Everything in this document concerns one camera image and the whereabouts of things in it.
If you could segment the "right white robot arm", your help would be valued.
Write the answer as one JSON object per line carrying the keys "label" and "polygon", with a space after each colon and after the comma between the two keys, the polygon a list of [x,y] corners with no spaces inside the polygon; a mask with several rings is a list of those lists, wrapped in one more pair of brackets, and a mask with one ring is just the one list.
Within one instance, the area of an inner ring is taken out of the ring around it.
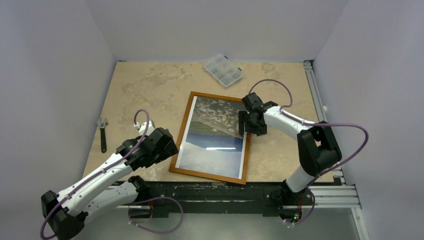
{"label": "right white robot arm", "polygon": [[297,142],[300,166],[283,182],[280,196],[288,204],[323,171],[342,159],[342,153],[327,122],[312,122],[282,109],[273,101],[263,102],[252,92],[241,99],[245,110],[238,113],[238,132],[262,136],[273,127]]}

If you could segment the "clear plastic organizer box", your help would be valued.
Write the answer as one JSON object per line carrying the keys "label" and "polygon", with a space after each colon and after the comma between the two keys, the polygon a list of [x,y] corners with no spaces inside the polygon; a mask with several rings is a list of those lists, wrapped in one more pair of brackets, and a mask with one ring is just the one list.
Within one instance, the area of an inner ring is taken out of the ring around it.
{"label": "clear plastic organizer box", "polygon": [[203,67],[224,88],[234,85],[244,77],[241,68],[221,53],[205,61]]}

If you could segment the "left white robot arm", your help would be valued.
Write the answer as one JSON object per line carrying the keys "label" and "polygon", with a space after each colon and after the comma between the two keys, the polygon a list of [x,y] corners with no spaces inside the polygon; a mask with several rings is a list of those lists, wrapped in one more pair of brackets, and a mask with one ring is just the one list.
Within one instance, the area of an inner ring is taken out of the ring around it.
{"label": "left white robot arm", "polygon": [[173,136],[167,129],[148,130],[146,136],[125,140],[97,169],[58,193],[49,190],[41,196],[44,222],[59,240],[70,240],[78,235],[90,220],[120,205],[142,205],[154,201],[149,185],[140,177],[132,176],[124,183],[110,188],[116,181],[139,168],[148,168],[178,153]]}

